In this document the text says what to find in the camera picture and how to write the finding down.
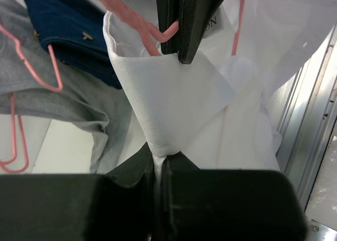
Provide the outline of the white shirt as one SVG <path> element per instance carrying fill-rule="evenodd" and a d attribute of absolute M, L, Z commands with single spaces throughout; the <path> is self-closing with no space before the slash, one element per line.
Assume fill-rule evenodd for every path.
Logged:
<path fill-rule="evenodd" d="M 277 170 L 282 138 L 263 102 L 327 37 L 336 0 L 224 0 L 216 20 L 190 65 L 150 57 L 113 13 L 103 34 L 155 158 L 183 152 L 201 168 Z"/>

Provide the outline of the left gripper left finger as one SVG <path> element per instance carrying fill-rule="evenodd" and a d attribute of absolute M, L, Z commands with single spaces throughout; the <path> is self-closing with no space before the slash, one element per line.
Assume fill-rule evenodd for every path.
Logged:
<path fill-rule="evenodd" d="M 148 145 L 105 175 L 1 176 L 1 240 L 148 240 Z"/>

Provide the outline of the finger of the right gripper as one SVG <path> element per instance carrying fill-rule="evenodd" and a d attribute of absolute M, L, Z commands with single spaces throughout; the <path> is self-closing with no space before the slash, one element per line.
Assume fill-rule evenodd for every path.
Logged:
<path fill-rule="evenodd" d="M 158 26 L 165 32 L 175 21 L 180 19 L 182 0 L 156 0 Z M 161 43 L 163 54 L 181 53 L 181 33 L 178 31 L 171 39 Z"/>
<path fill-rule="evenodd" d="M 180 0 L 178 58 L 191 64 L 206 28 L 224 0 Z"/>

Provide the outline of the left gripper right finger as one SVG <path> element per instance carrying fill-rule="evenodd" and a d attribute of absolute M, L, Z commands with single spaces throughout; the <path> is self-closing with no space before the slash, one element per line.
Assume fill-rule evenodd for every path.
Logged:
<path fill-rule="evenodd" d="M 200 169 L 185 155 L 162 167 L 163 240 L 305 240 L 290 181 L 274 170 Z"/>

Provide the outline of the pink wire hanger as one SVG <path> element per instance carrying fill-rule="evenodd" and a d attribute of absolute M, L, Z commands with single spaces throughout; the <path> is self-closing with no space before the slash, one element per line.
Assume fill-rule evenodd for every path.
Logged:
<path fill-rule="evenodd" d="M 146 21 L 142 15 L 133 11 L 122 0 L 99 0 L 103 6 L 112 12 L 120 21 L 138 32 L 141 41 L 150 56 L 159 56 L 161 43 L 171 39 L 179 31 L 179 21 L 175 21 L 165 32 Z"/>

